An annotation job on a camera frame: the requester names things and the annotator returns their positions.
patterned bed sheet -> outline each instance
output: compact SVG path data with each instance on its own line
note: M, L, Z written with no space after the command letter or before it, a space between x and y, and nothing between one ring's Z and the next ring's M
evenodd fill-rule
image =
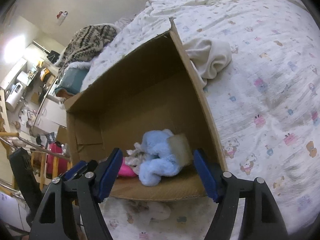
M148 0L93 63L82 90L171 16L183 43L203 35L231 45L232 62L204 88L228 169L265 179L290 233L312 223L320 211L320 31L311 15L299 0ZM101 205L115 239L201 239L215 210L207 198L170 203L170 218L145 224L128 204ZM232 239L241 218L239 211Z

bright light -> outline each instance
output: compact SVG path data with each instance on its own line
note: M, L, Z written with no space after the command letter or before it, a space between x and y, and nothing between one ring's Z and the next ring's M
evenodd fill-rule
M25 48L25 37L23 35L13 38L4 49L4 60L7 63L16 62L23 56Z

blue gripper pad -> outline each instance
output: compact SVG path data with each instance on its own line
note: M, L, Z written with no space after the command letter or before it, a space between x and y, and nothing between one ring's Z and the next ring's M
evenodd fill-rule
M87 163L85 161L79 161L75 166L73 166L70 170L68 170L64 174L65 180L71 179L76 172L81 170L86 165L87 165Z
M96 178L92 192L98 203L101 203L110 195L122 165L122 158L122 151L115 148L108 159L99 163L98 167L95 169L94 173L96 174Z
M208 197L212 198L214 202L219 203L224 194L220 165L217 163L209 163L202 149L194 151L193 163Z

blue plush toy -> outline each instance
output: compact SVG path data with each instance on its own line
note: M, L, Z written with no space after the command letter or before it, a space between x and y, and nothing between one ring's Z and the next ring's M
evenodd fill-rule
M154 156L140 166L139 179L143 185L152 187L161 181L161 176L177 175L181 168L172 153L167 138L174 134L169 130L149 131L142 137L141 149L145 154Z

metal screw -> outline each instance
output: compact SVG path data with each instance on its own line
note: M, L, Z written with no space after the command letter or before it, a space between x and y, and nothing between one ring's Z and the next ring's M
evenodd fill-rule
M59 178L59 177L55 177L55 178L52 180L52 182L53 182L54 184L59 183L59 181L60 181L60 178Z
M231 176L232 176L232 174L231 174L231 172L229 172L229 171L225 171L225 172L223 173L223 177L230 178Z
M85 177L88 178L88 179L90 179L90 178L93 177L93 175L94 175L94 173L93 173L92 171L89 171L89 172L87 172L87 173L85 174Z
M264 183L264 179L261 177L257 177L257 182L259 182L260 184Z

